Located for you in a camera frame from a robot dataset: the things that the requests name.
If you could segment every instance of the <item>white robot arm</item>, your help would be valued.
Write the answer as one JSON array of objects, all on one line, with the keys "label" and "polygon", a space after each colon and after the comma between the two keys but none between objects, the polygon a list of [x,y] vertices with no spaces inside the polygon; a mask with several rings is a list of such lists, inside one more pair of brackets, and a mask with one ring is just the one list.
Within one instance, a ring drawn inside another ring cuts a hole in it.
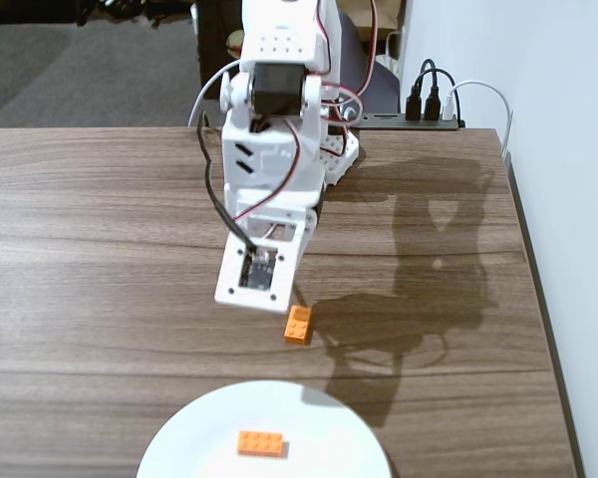
[{"label": "white robot arm", "polygon": [[[342,93],[335,0],[244,0],[242,11],[240,72],[224,74],[220,93],[224,198],[255,248],[229,233],[215,300],[285,313],[325,187],[358,157],[359,143],[330,126],[346,121],[324,105]],[[330,111],[337,121],[324,118]]]}]

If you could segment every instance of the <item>power strip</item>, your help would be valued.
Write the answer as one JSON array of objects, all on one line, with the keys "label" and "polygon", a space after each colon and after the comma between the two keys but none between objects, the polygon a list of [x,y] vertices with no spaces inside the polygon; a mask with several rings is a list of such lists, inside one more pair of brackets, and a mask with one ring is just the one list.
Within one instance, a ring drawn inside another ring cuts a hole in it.
[{"label": "power strip", "polygon": [[354,126],[356,129],[425,129],[425,130],[457,130],[458,121],[454,116],[449,121],[419,119],[409,121],[405,113],[372,114],[363,113],[363,117]]}]

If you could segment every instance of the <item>orange lego brick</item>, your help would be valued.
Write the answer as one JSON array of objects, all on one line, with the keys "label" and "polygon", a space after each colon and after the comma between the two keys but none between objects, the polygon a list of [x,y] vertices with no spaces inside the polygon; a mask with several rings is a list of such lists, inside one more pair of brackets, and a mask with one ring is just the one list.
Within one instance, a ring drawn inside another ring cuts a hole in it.
[{"label": "orange lego brick", "polygon": [[239,432],[237,451],[240,455],[280,457],[282,449],[283,435],[281,433]]},{"label": "orange lego brick", "polygon": [[309,307],[292,306],[284,334],[286,344],[305,346],[308,343],[311,312]]}]

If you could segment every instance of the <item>white cable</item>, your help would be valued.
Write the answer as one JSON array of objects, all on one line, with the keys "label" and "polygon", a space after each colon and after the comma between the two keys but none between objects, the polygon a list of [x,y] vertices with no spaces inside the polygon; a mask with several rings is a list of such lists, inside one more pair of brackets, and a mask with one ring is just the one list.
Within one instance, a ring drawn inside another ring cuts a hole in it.
[{"label": "white cable", "polygon": [[448,95],[446,96],[446,102],[444,103],[443,108],[443,120],[446,120],[447,116],[450,116],[450,119],[453,116],[453,93],[454,90],[457,90],[463,85],[481,85],[482,87],[488,87],[490,90],[497,92],[502,99],[502,102],[505,103],[505,110],[507,111],[507,126],[505,127],[505,135],[502,140],[502,158],[505,159],[507,156],[507,144],[509,143],[509,132],[511,131],[511,120],[514,116],[514,111],[509,106],[509,101],[505,95],[497,87],[493,87],[489,83],[482,82],[481,80],[465,80],[464,82],[457,83],[451,88],[451,90],[449,90]]},{"label": "white cable", "polygon": [[392,57],[392,52],[390,52],[390,38],[393,35],[401,35],[401,32],[399,30],[393,30],[386,37],[386,57],[387,57],[387,59],[386,59],[386,67],[388,67],[388,69],[392,73],[394,73],[395,75],[398,75],[399,74],[399,63],[397,62],[398,59],[393,58]]},{"label": "white cable", "polygon": [[354,102],[357,105],[359,105],[359,113],[357,114],[357,117],[355,119],[352,119],[352,120],[342,120],[342,119],[328,119],[328,118],[322,117],[322,118],[324,118],[324,120],[326,120],[328,122],[328,124],[337,125],[337,126],[349,126],[351,124],[356,123],[358,120],[361,119],[361,115],[363,114],[363,101],[361,100],[361,98],[359,97],[359,95],[357,95],[352,90],[349,90],[346,87],[342,87],[341,85],[338,85],[338,84],[327,83],[327,84],[324,84],[324,85],[326,87],[335,87],[335,88],[338,88],[348,98],[346,100],[343,100],[342,102],[336,102],[336,103],[324,102],[324,103],[321,104],[322,107],[330,107],[330,108],[331,107],[337,107],[338,108],[338,107],[340,107],[342,105],[346,105],[347,103],[350,103],[350,102]]},{"label": "white cable", "polygon": [[270,224],[270,227],[268,228],[268,230],[264,233],[264,235],[261,238],[268,239],[270,236],[272,236],[272,233],[275,232],[276,228],[277,228],[277,224]]},{"label": "white cable", "polygon": [[192,106],[192,110],[190,111],[190,118],[188,118],[188,127],[192,126],[192,122],[195,120],[195,117],[199,113],[199,107],[201,106],[201,102],[203,101],[203,96],[206,94],[206,92],[208,90],[210,90],[210,87],[212,87],[212,85],[217,80],[219,80],[221,78],[221,76],[224,74],[224,72],[227,72],[228,70],[230,70],[233,67],[237,67],[240,62],[241,62],[241,60],[235,60],[234,62],[229,63],[228,65],[223,67],[221,70],[219,70],[217,73],[215,73],[212,76],[212,78],[210,80],[208,80],[208,83],[206,83],[203,86],[203,88],[199,92],[199,95],[197,96],[197,99],[195,100],[195,104]]},{"label": "white cable", "polygon": [[351,126],[353,124],[356,124],[360,119],[361,116],[363,115],[363,102],[361,101],[361,99],[357,96],[357,95],[353,95],[352,96],[353,101],[359,105],[359,112],[357,113],[357,117],[354,119],[343,119],[343,120],[338,120],[338,119],[329,119],[329,118],[325,118],[325,117],[321,117],[323,118],[327,124],[331,124],[334,126]]}]

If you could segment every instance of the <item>wooden table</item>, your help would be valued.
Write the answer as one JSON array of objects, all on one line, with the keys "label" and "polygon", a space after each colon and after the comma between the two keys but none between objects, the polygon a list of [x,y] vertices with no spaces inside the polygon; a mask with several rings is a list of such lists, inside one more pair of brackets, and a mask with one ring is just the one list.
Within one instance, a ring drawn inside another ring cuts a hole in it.
[{"label": "wooden table", "polygon": [[133,477],[182,406],[257,378],[347,403],[396,477],[572,476],[495,133],[361,145],[297,275],[302,348],[213,302],[191,129],[0,129],[0,477]]}]

